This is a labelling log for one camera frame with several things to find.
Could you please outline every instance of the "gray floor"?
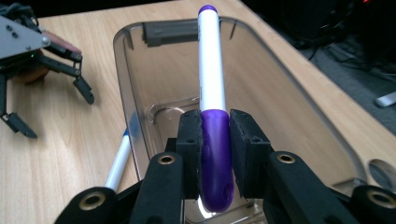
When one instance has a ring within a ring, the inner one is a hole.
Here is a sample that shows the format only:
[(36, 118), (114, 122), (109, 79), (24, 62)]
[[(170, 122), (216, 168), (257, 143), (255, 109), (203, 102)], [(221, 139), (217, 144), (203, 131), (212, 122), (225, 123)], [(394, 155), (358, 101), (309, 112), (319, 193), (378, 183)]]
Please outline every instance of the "gray floor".
[[(296, 40), (283, 30), (273, 27), (291, 44), (295, 43)], [(299, 51), (362, 108), (396, 135), (396, 104), (384, 108), (375, 104), (376, 98), (396, 91), (396, 70), (392, 71), (395, 74), (385, 76), (383, 70), (381, 70), (382, 73), (374, 73), (373, 70), (363, 69), (360, 60), (363, 50), (353, 35), (328, 46), (317, 49), (299, 49)]]

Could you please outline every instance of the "robotic arm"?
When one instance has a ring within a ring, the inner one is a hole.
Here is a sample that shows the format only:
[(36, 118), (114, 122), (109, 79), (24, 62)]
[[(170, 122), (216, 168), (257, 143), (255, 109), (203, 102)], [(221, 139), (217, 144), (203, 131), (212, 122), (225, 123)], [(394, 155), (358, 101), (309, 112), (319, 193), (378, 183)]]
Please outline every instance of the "robotic arm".
[[(20, 117), (7, 112), (7, 81), (21, 70), (45, 65), (48, 69), (75, 78), (73, 84), (88, 104), (93, 104), (91, 87), (81, 75), (82, 55), (50, 41), (42, 35), (37, 17), (30, 7), (14, 3), (0, 5), (0, 117), (15, 133), (36, 138), (36, 134)], [(56, 54), (73, 65), (60, 63), (42, 53), (42, 49)]]

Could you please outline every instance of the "clear plastic bin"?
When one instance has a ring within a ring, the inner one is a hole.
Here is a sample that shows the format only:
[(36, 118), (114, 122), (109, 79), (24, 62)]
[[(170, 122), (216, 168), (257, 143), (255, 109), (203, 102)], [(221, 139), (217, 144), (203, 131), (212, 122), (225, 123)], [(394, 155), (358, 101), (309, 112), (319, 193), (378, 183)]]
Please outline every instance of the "clear plastic bin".
[[(199, 108), (197, 32), (196, 19), (151, 21), (123, 27), (114, 38), (139, 179), (167, 139), (177, 137), (180, 115)], [(299, 155), (328, 187), (349, 195), (364, 183), (353, 150), (259, 36), (243, 22), (223, 17), (220, 33), (228, 111), (252, 115), (274, 150)], [(265, 223), (262, 200), (239, 198), (236, 185), (225, 213), (205, 214), (190, 200), (185, 208), (190, 223)]]

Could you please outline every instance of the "wooden table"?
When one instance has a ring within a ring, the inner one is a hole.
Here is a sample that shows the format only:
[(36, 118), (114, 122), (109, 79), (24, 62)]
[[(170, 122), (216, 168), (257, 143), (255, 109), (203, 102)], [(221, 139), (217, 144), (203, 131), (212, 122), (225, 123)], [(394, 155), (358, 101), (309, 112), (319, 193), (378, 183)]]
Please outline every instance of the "wooden table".
[[(50, 72), (31, 85), (8, 82), (7, 110), (17, 112), (38, 138), (0, 125), (0, 223), (51, 223), (76, 194), (105, 184), (125, 129), (114, 35), (134, 22), (196, 18), (204, 4), (214, 5), (220, 16), (244, 21), (261, 36), (363, 164), (371, 159), (396, 164), (395, 136), (237, 0), (172, 1), (41, 18), (47, 30), (82, 49), (82, 74), (95, 102), (88, 105), (64, 74)], [(388, 172), (395, 175), (394, 168)], [(119, 191), (136, 181), (130, 160)]]

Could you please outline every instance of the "pen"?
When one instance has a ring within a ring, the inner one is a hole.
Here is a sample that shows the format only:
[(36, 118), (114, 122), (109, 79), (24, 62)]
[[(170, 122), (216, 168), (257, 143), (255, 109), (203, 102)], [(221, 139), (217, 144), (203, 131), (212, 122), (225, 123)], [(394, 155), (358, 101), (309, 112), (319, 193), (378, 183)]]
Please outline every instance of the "pen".
[(198, 13), (200, 110), (203, 142), (200, 194), (205, 208), (224, 212), (233, 201), (229, 116), (222, 73), (219, 15), (210, 5)]
[(129, 141), (128, 131), (125, 130), (122, 136), (119, 151), (117, 152), (116, 158), (114, 159), (113, 165), (108, 174), (105, 187), (113, 189), (114, 191), (117, 192), (130, 153), (131, 153), (131, 143)]

